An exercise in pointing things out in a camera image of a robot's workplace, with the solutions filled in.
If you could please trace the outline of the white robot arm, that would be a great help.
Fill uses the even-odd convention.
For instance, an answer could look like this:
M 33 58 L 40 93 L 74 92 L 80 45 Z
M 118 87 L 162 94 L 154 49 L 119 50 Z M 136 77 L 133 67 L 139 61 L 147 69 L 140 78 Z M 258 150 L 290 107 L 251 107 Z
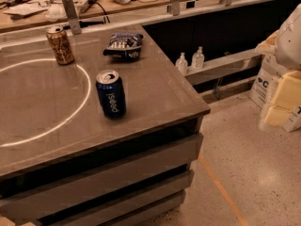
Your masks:
M 279 30 L 259 43 L 263 55 L 253 85 L 262 107 L 261 127 L 282 127 L 286 132 L 300 128 L 301 106 L 301 4 Z

